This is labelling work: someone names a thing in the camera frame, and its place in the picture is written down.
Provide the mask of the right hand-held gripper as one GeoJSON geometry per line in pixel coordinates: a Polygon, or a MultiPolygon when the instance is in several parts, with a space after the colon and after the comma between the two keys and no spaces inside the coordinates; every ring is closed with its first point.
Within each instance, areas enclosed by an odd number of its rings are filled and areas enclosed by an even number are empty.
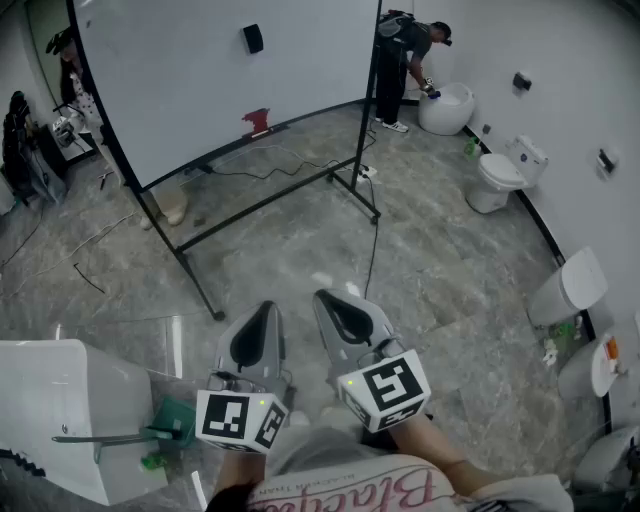
{"type": "Polygon", "coordinates": [[[367,431],[387,430],[423,410],[431,388],[414,349],[358,366],[371,346],[394,334],[380,307],[346,291],[320,289],[313,308],[332,371],[345,373],[336,379],[338,396],[367,431]]]}

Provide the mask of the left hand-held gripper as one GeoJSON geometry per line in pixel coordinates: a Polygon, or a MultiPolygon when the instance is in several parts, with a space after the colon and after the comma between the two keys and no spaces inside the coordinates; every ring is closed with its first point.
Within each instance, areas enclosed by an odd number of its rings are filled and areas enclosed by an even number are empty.
{"type": "Polygon", "coordinates": [[[263,301],[218,340],[207,388],[197,393],[195,436],[227,451],[267,454],[286,425],[289,385],[282,314],[263,301]]]}

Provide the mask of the black and white whiteboard eraser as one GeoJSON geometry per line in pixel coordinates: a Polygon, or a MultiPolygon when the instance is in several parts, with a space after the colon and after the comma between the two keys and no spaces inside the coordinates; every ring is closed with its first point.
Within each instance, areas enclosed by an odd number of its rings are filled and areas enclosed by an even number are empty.
{"type": "Polygon", "coordinates": [[[245,26],[242,29],[245,45],[250,54],[257,54],[264,50],[264,41],[258,24],[245,26]]]}

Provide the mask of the person's right forearm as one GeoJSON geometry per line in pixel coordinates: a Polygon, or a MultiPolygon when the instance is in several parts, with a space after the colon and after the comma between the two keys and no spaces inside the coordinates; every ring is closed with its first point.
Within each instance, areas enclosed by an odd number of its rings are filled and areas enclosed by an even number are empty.
{"type": "Polygon", "coordinates": [[[475,491],[502,480],[471,463],[426,415],[415,415],[396,424],[389,433],[400,453],[436,466],[459,495],[470,497],[475,491]]]}

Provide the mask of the person's left forearm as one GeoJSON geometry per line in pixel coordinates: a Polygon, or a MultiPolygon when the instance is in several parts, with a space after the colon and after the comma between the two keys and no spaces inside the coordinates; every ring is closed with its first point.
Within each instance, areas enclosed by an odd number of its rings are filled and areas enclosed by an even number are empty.
{"type": "Polygon", "coordinates": [[[211,506],[244,506],[251,491],[265,478],[266,456],[227,451],[218,474],[211,506]]]}

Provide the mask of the whiteboard on black stand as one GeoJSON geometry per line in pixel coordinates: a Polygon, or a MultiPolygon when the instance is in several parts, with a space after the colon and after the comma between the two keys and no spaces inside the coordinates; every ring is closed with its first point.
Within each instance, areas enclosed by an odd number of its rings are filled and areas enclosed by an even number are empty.
{"type": "Polygon", "coordinates": [[[66,5],[106,140],[139,204],[175,174],[296,121],[371,105],[382,0],[66,5]],[[242,34],[252,24],[264,41],[257,54],[242,34]]]}

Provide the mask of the black waist pouch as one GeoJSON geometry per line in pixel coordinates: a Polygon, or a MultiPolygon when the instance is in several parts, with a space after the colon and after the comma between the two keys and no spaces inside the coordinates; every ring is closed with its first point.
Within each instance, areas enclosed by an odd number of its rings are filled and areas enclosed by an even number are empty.
{"type": "Polygon", "coordinates": [[[360,443],[376,450],[395,453],[398,451],[397,444],[388,430],[370,432],[366,428],[361,431],[360,443]]]}

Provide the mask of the person's grey trousers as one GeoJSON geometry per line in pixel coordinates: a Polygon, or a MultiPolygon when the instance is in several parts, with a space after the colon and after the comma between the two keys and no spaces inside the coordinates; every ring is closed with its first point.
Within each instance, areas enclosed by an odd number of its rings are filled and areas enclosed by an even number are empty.
{"type": "Polygon", "coordinates": [[[288,427],[282,435],[267,457],[269,477],[333,467],[377,455],[351,433],[331,427],[288,427]]]}

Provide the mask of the person's white printed shirt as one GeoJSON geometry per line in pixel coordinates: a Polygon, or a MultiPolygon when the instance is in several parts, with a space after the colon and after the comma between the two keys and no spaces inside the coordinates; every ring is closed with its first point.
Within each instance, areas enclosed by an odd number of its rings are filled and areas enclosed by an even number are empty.
{"type": "Polygon", "coordinates": [[[251,512],[574,512],[555,475],[502,480],[469,496],[436,466],[386,455],[274,476],[250,494],[251,512]]]}

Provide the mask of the white bathtub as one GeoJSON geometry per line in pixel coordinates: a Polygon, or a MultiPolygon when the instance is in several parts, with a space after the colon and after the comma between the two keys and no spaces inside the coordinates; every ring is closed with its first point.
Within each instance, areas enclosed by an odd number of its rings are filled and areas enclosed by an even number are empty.
{"type": "Polygon", "coordinates": [[[165,470],[141,462],[156,442],[98,441],[136,435],[153,416],[138,365],[77,339],[0,341],[0,448],[71,493],[111,506],[167,486],[165,470]]]}

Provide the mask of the round white toilet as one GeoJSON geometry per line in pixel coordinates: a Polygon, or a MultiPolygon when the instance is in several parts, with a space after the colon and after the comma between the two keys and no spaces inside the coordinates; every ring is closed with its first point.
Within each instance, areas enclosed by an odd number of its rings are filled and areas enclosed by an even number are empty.
{"type": "Polygon", "coordinates": [[[419,125],[435,135],[451,136],[459,133],[469,122],[474,108],[475,95],[462,83],[450,83],[441,87],[438,98],[425,93],[419,100],[419,125]]]}

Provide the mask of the white toilet with orange label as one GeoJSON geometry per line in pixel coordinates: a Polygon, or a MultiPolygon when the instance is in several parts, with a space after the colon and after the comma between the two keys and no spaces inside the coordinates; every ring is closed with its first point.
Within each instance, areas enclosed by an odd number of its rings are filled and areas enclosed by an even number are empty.
{"type": "Polygon", "coordinates": [[[559,395],[563,400],[604,397],[621,374],[620,352],[616,337],[606,332],[598,340],[581,347],[562,367],[558,375],[559,395]]]}

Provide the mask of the black backpack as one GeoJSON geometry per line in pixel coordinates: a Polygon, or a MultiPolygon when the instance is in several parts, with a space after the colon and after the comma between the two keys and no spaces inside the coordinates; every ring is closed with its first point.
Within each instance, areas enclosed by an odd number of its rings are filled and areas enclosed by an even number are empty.
{"type": "Polygon", "coordinates": [[[32,154],[30,109],[22,91],[15,91],[3,121],[2,158],[4,176],[17,198],[29,205],[28,198],[36,193],[32,154]]]}

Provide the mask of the grey long-handled brush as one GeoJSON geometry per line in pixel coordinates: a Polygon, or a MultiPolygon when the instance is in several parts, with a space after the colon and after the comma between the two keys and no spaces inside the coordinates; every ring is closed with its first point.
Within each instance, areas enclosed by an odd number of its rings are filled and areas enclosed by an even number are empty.
{"type": "Polygon", "coordinates": [[[126,434],[116,436],[54,436],[53,442],[59,444],[94,444],[94,462],[98,463],[101,450],[106,446],[121,446],[128,444],[138,444],[152,440],[180,441],[183,434],[180,430],[164,429],[159,427],[141,427],[137,434],[126,434]]]}

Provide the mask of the white wall-hung toilet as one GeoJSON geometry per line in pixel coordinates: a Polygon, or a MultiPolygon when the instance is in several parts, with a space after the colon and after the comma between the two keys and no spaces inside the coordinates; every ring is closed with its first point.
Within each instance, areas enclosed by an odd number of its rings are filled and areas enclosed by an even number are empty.
{"type": "Polygon", "coordinates": [[[529,298],[527,314],[534,326],[551,326],[596,304],[608,283],[590,247],[573,254],[529,298]]]}

